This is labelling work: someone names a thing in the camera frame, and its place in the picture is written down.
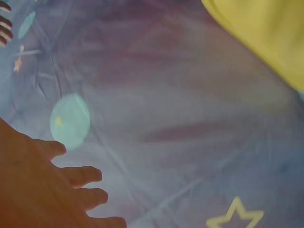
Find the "fabric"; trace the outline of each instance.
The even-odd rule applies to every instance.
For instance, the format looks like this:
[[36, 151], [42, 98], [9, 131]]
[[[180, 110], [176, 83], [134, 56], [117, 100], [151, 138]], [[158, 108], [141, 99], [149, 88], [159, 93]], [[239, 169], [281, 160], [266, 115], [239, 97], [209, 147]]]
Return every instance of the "fabric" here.
[[304, 227], [303, 103], [199, 0], [8, 4], [0, 116], [51, 140], [54, 121], [75, 133], [88, 123], [78, 98], [52, 116], [80, 97], [88, 133], [54, 164], [101, 169], [88, 187], [109, 201], [90, 216], [129, 228]]

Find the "skin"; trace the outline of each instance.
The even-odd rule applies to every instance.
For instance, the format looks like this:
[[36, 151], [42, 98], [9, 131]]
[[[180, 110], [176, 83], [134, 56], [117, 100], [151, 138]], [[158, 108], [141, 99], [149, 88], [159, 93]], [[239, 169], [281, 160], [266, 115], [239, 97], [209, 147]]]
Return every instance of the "skin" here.
[[[6, 12], [10, 12], [11, 8], [8, 4], [3, 1], [0, 1], [0, 9]], [[6, 18], [0, 16], [0, 45], [6, 46], [8, 41], [13, 39], [13, 34], [10, 31], [12, 28], [12, 23]]]
[[[10, 7], [0, 1], [0, 8]], [[12, 38], [1, 18], [0, 42]], [[0, 227], [126, 228], [123, 218], [91, 218], [86, 211], [107, 202], [102, 189], [84, 185], [101, 181], [94, 167], [58, 168], [51, 160], [66, 153], [55, 141], [35, 140], [0, 119]]]

